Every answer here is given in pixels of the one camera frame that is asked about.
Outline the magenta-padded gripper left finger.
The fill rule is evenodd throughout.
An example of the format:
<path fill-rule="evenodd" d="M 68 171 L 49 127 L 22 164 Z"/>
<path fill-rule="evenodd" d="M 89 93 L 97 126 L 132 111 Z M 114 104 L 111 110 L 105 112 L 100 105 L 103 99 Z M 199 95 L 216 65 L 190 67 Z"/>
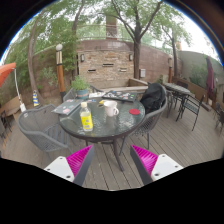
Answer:
<path fill-rule="evenodd" d="M 45 171 L 82 186 L 93 155 L 94 146 L 89 145 L 68 157 L 57 157 L 45 168 Z"/>

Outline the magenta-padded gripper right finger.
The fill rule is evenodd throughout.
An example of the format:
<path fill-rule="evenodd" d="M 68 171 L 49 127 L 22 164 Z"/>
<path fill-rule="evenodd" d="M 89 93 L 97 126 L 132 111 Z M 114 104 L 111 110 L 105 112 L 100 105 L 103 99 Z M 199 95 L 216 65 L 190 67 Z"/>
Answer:
<path fill-rule="evenodd" d="M 136 145 L 130 147 L 130 155 L 137 167 L 143 185 L 152 183 L 182 169 L 182 166 L 168 155 L 156 155 Z"/>

